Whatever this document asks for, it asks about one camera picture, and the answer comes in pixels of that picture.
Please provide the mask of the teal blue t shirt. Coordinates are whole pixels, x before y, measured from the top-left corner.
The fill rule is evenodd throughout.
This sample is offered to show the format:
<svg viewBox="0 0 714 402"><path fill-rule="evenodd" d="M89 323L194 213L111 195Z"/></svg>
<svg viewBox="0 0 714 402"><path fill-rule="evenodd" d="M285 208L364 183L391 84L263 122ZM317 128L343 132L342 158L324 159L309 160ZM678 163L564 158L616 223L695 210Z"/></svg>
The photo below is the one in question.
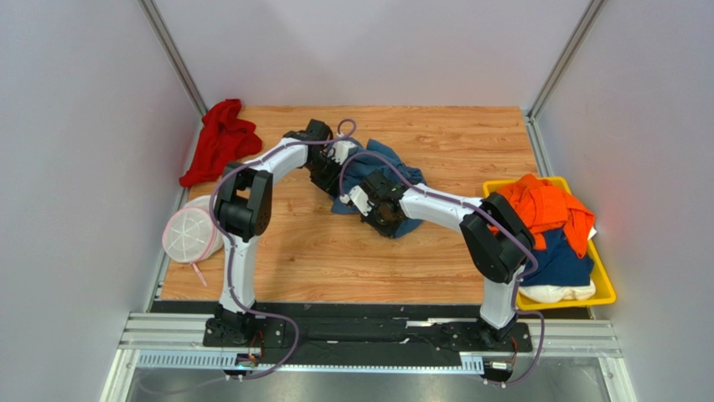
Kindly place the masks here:
<svg viewBox="0 0 714 402"><path fill-rule="evenodd" d="M345 141L337 142L334 145L345 144L346 142L351 142L353 146L347 146L348 149L347 157L351 157L355 154L362 154L364 152L372 152L376 155L380 155L387 162L382 162L381 159L374 156L362 156L357 157L349 166L346 168L344 173L344 189L346 191L351 190L353 187L358 186L363 181L365 181L372 173L379 172L383 175L390 184L400 184L403 187L404 183L399 179L399 176L392 171L389 166L393 166L401 176L408 180L411 184L427 184L427 180L424 178L423 172L417 167L411 167L406 165L401 158L396 154L396 152L388 147L387 145L375 140L370 139L366 146L363 146L359 141L354 139L348 139ZM330 212L333 214L360 214L359 210L355 206L347 205L342 203L339 199L330 196L333 203ZM387 229L386 234L380 233L388 238L398 239L416 230L422 223L419 219L405 219L401 221L395 229Z"/></svg>

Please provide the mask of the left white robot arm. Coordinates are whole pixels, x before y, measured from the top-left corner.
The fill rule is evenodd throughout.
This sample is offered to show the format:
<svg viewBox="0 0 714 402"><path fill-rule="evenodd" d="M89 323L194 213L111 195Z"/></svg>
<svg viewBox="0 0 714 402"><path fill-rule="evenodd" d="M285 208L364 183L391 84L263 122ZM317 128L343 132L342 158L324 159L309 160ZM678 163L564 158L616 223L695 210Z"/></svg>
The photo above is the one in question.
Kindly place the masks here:
<svg viewBox="0 0 714 402"><path fill-rule="evenodd" d="M301 131L290 131L263 155L230 162L210 196L211 218L224 237L223 291L214 316L205 324L206 347L247 347L258 336L255 271L260 237L272 218L273 189L288 173L328 166L324 153L334 143L331 128L310 120Z"/></svg>

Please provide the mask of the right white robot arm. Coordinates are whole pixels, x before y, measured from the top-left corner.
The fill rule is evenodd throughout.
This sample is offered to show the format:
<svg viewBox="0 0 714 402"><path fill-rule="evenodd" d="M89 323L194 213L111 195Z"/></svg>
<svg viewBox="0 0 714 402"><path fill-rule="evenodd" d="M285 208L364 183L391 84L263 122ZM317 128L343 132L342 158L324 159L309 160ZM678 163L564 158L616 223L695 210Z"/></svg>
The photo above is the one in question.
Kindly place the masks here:
<svg viewBox="0 0 714 402"><path fill-rule="evenodd" d="M489 347L510 335L516 322L517 283L526 261L534 257L535 239L504 197L496 193L487 198L457 197L375 172L342 199L386 237L395 236L409 219L459 232L484 278L484 300L475 332Z"/></svg>

